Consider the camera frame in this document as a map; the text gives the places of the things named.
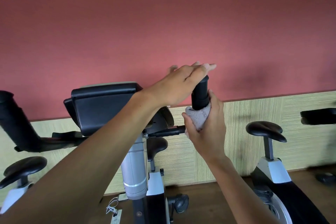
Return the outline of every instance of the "fingernail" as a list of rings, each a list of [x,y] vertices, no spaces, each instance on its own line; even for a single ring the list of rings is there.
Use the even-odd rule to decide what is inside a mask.
[[[202,64],[202,66],[204,66],[206,70],[209,70],[210,68],[210,65],[208,63]]]

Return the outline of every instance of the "person's left hand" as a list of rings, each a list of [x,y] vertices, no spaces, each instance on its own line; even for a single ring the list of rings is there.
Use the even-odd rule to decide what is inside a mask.
[[[153,95],[160,106],[176,105],[186,99],[208,72],[215,68],[216,64],[200,65],[199,61],[179,69],[174,65],[169,68],[166,77],[144,91]]]

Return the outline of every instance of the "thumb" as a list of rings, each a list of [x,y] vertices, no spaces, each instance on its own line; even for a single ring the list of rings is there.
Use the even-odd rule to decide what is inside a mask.
[[[198,136],[198,131],[196,130],[191,118],[185,112],[182,113],[182,117],[184,119],[185,128],[188,133],[188,138],[193,141],[193,139]]]

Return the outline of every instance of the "red wall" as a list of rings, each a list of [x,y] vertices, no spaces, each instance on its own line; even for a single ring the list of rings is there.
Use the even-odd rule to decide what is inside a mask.
[[[0,89],[30,119],[74,88],[217,63],[222,100],[336,89],[336,0],[0,0]]]

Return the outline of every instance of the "towel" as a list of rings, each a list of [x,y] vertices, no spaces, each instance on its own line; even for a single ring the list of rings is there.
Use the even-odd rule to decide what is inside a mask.
[[[185,109],[185,113],[191,118],[193,124],[195,125],[197,131],[200,131],[204,122],[207,120],[210,113],[211,104],[209,103],[206,107],[201,110],[195,111],[192,107],[188,106]]]

